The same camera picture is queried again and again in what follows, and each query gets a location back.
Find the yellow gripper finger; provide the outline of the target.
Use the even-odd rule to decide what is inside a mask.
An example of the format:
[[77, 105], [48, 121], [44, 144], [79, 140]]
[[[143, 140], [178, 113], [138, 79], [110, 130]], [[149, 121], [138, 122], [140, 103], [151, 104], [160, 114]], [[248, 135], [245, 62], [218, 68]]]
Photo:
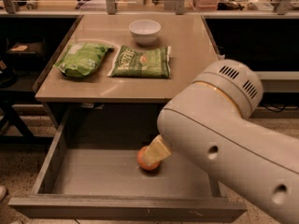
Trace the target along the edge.
[[163, 140], [162, 136], [157, 135], [145, 149], [144, 153], [141, 155], [141, 159], [147, 165], [152, 165], [158, 161], [162, 161], [172, 154], [171, 148]]

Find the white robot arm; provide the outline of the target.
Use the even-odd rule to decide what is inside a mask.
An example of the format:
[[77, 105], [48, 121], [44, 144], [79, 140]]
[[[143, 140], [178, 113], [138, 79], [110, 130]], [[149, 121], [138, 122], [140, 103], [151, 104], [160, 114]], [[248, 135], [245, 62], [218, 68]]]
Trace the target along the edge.
[[162, 109], [143, 161], [176, 151], [280, 224], [299, 224], [299, 140], [249, 122], [262, 97], [243, 63], [212, 63]]

